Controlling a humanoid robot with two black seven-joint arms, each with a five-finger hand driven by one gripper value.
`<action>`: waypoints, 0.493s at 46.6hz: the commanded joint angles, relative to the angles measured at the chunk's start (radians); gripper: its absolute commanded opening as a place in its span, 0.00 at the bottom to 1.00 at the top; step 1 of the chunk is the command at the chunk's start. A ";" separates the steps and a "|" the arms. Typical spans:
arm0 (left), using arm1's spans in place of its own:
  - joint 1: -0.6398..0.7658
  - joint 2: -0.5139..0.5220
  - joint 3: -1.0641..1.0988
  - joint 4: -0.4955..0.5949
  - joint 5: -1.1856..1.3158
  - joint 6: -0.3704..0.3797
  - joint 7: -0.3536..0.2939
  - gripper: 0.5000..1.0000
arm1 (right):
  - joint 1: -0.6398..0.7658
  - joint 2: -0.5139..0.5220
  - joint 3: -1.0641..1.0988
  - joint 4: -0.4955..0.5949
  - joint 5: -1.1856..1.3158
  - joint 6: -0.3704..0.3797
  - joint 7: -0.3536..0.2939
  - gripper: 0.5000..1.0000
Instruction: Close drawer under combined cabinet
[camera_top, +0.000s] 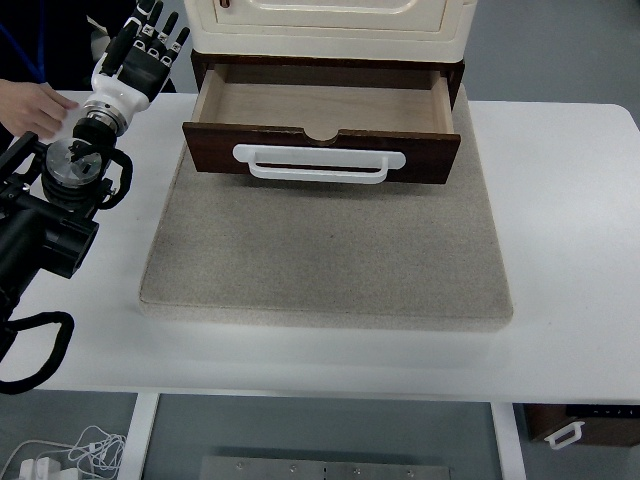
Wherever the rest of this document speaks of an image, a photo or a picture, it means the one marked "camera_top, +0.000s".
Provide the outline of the black robotic little finger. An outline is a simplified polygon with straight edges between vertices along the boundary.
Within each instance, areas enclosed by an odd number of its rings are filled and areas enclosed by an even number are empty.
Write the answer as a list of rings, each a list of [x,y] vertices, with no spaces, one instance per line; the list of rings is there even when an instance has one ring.
[[[190,34],[190,29],[188,27],[183,27],[181,29],[176,40],[166,49],[164,55],[162,56],[163,64],[174,63],[174,61],[179,56],[184,43],[188,39],[189,34]]]

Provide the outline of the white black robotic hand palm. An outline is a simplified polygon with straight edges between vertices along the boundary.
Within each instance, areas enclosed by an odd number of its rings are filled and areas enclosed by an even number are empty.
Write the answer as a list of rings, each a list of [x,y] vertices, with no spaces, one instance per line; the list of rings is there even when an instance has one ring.
[[[105,53],[94,68],[90,100],[118,113],[146,110],[161,92],[172,91],[169,77],[174,63],[162,63],[165,51],[154,50],[153,40],[144,44],[141,38],[135,38],[113,76],[103,73]]]

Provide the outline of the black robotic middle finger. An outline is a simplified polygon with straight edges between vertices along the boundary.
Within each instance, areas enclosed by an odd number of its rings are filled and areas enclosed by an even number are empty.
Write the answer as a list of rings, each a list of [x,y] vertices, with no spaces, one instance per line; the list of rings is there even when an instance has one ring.
[[[149,44],[157,37],[158,32],[156,26],[163,7],[164,4],[162,1],[154,1],[153,5],[147,9],[146,21],[141,29],[141,40],[144,44]]]

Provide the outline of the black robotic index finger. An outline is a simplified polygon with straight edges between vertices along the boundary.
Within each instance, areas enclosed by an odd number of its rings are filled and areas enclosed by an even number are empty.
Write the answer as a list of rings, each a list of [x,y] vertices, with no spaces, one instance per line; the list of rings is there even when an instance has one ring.
[[[142,30],[147,25],[150,25],[152,11],[155,4],[155,0],[139,0],[136,2],[136,6],[131,15],[131,20],[136,25],[138,31]]]

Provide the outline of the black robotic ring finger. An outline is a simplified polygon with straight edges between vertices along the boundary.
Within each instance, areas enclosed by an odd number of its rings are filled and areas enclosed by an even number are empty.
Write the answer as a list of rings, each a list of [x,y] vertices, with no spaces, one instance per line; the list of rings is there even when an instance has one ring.
[[[156,31],[153,34],[153,49],[157,50],[157,51],[165,51],[166,50],[166,42],[167,39],[169,37],[169,35],[172,33],[175,24],[177,23],[178,20],[178,13],[177,12],[171,12],[168,16],[168,18],[166,19],[166,22],[163,26],[163,28],[159,31]]]

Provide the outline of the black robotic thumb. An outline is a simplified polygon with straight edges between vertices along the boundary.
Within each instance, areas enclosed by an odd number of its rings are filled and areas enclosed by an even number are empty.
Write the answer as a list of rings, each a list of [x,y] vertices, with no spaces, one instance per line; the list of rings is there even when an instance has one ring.
[[[137,35],[139,24],[128,22],[111,40],[103,60],[103,73],[113,76],[121,67]]]

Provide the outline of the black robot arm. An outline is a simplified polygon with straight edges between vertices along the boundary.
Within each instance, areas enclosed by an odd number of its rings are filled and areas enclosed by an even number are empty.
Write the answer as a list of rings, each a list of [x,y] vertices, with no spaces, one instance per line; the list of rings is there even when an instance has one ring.
[[[97,235],[95,214],[118,205],[130,189],[133,163],[116,141],[162,91],[190,33],[183,28],[169,38],[176,12],[158,29],[162,9],[160,1],[137,3],[98,61],[70,137],[44,144],[28,132],[1,156],[1,352],[7,354],[22,331],[58,328],[43,365],[24,379],[2,382],[4,394],[43,384],[64,359],[75,326],[70,314],[11,315],[39,271],[73,276]]]

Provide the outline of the person's hand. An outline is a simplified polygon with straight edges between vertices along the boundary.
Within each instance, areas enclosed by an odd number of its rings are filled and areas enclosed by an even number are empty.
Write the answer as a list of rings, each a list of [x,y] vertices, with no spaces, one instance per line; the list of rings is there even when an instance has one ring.
[[[50,139],[61,130],[68,112],[78,106],[47,83],[1,80],[1,125],[14,137],[32,132],[40,139]]]

